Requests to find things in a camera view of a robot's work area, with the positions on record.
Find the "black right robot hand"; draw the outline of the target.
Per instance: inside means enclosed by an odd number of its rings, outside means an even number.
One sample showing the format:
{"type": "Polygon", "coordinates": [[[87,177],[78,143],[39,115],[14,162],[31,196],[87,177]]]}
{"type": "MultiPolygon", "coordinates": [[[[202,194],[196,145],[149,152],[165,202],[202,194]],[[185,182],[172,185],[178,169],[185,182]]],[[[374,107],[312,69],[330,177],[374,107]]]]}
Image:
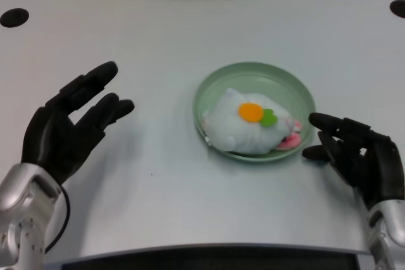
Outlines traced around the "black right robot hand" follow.
{"type": "Polygon", "coordinates": [[[329,163],[358,191],[368,210],[379,202],[404,199],[404,170],[390,137],[349,118],[311,113],[308,121],[319,129],[321,144],[305,148],[305,159],[329,163]]]}

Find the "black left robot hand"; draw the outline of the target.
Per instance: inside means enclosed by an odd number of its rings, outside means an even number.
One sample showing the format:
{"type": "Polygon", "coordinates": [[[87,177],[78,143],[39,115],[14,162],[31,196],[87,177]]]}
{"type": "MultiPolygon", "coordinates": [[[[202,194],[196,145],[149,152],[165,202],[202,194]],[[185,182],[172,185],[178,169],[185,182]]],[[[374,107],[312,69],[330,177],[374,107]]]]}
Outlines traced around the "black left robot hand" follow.
{"type": "Polygon", "coordinates": [[[105,129],[134,110],[131,100],[110,93],[77,123],[69,118],[117,73],[115,62],[104,63],[72,80],[40,107],[25,132],[21,162],[40,166],[60,185],[74,175],[104,138],[105,129]]]}

